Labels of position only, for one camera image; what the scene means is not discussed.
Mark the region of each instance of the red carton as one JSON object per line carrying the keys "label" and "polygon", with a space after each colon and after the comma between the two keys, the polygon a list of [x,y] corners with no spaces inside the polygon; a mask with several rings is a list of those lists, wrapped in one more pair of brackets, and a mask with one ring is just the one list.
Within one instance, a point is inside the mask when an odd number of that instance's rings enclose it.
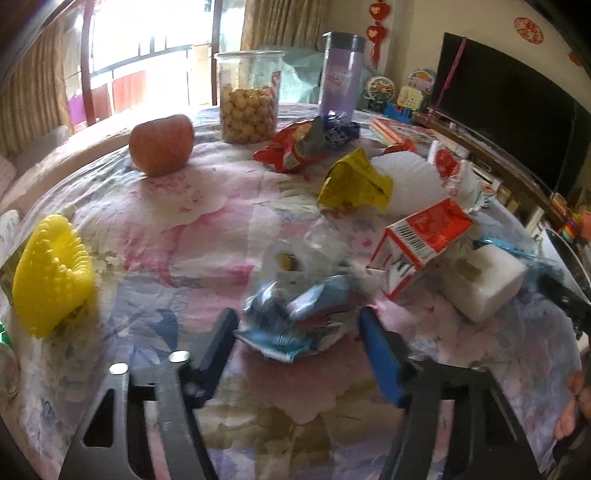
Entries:
{"label": "red carton", "polygon": [[386,227],[367,268],[387,272],[383,290],[392,300],[472,223],[451,198],[442,200]]}

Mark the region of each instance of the floral tablecloth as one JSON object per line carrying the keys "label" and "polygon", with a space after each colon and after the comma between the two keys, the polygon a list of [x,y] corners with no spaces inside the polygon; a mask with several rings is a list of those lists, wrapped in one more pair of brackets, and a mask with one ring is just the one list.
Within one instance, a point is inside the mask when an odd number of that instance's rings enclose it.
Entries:
{"label": "floral tablecloth", "polygon": [[[315,111],[311,105],[282,105],[281,122]],[[368,129],[371,117],[355,115],[363,127],[359,144],[377,149]],[[224,307],[238,308],[273,239],[320,228],[345,241],[364,264],[390,221],[370,209],[349,216],[319,212],[315,194],[331,161],[296,175],[273,173],[251,160],[255,146],[221,142],[216,109],[199,112],[193,123],[196,146],[178,173],[146,178],[123,148],[62,181],[21,224],[13,248],[43,216],[69,217],[95,259],[98,286],[96,300],[77,321],[43,340],[27,337],[8,315],[21,387],[0,413],[47,480],[57,479],[108,365],[157,364],[208,330]],[[424,154],[428,131],[407,133]],[[522,245],[531,241],[498,203],[475,219],[477,233]],[[382,321],[412,348],[441,362],[489,365],[545,468],[553,425],[568,399],[566,375],[580,366],[570,321],[547,300],[522,293],[474,325],[437,292],[436,277],[415,284],[403,306],[377,296]],[[266,361],[237,343],[216,397],[198,415],[223,480],[377,478],[401,420],[401,412],[380,395],[354,338],[293,365]],[[450,415],[444,407],[432,478],[441,471]],[[151,428],[157,477],[167,478],[157,437]]]}

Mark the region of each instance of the purple tumbler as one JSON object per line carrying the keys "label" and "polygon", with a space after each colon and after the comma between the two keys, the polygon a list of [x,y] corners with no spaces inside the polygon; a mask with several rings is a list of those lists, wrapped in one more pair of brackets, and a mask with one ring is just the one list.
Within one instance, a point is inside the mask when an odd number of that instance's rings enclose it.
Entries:
{"label": "purple tumbler", "polygon": [[359,94],[365,39],[343,32],[328,32],[323,36],[326,47],[318,99],[320,115],[334,110],[346,112],[350,117]]}

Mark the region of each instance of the television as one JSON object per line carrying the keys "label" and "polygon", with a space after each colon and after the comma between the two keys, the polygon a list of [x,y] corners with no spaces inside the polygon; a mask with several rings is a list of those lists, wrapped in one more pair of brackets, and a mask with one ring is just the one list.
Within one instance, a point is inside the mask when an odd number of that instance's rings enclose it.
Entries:
{"label": "television", "polygon": [[[432,108],[461,43],[457,35],[443,37]],[[437,111],[508,153],[546,191],[563,196],[591,143],[591,114],[582,105],[541,73],[472,40]]]}

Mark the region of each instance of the wooden shelf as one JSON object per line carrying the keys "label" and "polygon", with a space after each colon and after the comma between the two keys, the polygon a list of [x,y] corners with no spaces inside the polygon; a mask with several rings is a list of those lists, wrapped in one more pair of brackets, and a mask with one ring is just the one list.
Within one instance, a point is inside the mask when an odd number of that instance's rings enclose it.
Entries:
{"label": "wooden shelf", "polygon": [[413,120],[424,127],[431,128],[444,135],[458,145],[467,148],[478,160],[491,168],[491,173],[500,177],[503,183],[514,192],[520,192],[526,195],[533,203],[542,208],[548,221],[555,227],[561,227],[565,219],[552,207],[550,198],[544,191],[532,180],[526,177],[519,167],[511,161],[502,158],[500,155],[484,148],[479,143],[460,132],[451,130],[440,118],[434,117],[431,122],[427,122],[428,116],[423,113],[413,113]]}

